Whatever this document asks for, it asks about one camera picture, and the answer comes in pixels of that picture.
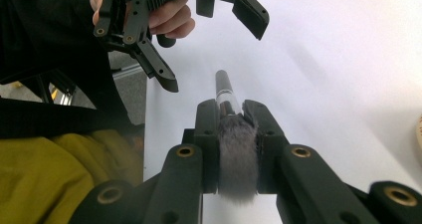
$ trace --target brass insert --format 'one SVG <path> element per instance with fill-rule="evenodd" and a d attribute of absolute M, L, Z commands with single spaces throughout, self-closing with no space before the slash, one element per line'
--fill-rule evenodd
<path fill-rule="evenodd" d="M 97 197 L 97 201 L 99 204 L 107 205 L 112 204 L 118 201 L 123 196 L 123 190 L 120 186 L 110 186 L 103 189 L 99 196 Z"/>
<path fill-rule="evenodd" d="M 97 34 L 102 35 L 105 32 L 105 30 L 103 28 L 98 28 L 97 29 Z"/>
<path fill-rule="evenodd" d="M 190 146 L 182 146 L 177 149 L 177 155 L 180 157 L 189 157 L 192 156 L 195 150 Z"/>
<path fill-rule="evenodd" d="M 311 152 L 304 147 L 295 147 L 292 149 L 292 154 L 298 157 L 310 157 Z"/>
<path fill-rule="evenodd" d="M 416 206 L 418 204 L 418 200 L 412 193 L 397 186 L 385 187 L 384 193 L 388 198 L 403 206 Z"/>

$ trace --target white background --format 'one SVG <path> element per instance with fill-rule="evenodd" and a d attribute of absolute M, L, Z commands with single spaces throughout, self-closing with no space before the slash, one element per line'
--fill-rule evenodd
<path fill-rule="evenodd" d="M 266 105 L 291 143 L 313 147 L 344 182 L 367 191 L 392 180 L 421 192 L 422 0 L 258 1 L 270 14 L 261 41 L 217 1 L 212 19 L 193 15 L 187 38 L 155 45 L 180 92 L 148 81 L 145 179 L 194 127 L 197 105 L 215 98 L 223 69 L 239 102 Z M 245 207 L 206 195 L 204 224 L 215 223 L 282 221 L 273 195 Z"/>

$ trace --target gray fur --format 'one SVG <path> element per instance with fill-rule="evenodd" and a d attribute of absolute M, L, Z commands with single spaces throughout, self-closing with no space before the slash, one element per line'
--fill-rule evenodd
<path fill-rule="evenodd" d="M 236 204 L 252 202 L 257 192 L 256 135 L 257 125 L 250 125 L 240 114 L 220 119 L 218 192 Z"/>

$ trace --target black handle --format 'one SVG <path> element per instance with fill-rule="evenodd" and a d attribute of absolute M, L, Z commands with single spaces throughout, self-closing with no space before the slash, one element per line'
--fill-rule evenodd
<path fill-rule="evenodd" d="M 157 41 L 163 48 L 170 48 L 176 44 L 176 39 L 166 38 L 164 34 L 157 35 Z"/>
<path fill-rule="evenodd" d="M 215 74 L 217 94 L 223 90 L 229 90 L 233 92 L 232 85 L 230 84 L 229 76 L 226 71 L 220 70 Z"/>

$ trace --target human hand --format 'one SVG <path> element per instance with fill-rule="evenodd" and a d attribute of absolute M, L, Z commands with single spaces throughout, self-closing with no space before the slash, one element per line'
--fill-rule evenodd
<path fill-rule="evenodd" d="M 195 28 L 195 21 L 191 17 L 188 0 L 172 0 L 163 4 L 149 14 L 149 31 L 151 34 L 165 34 L 167 38 L 184 38 Z M 99 21 L 99 12 L 103 0 L 90 0 L 94 10 L 93 23 Z"/>

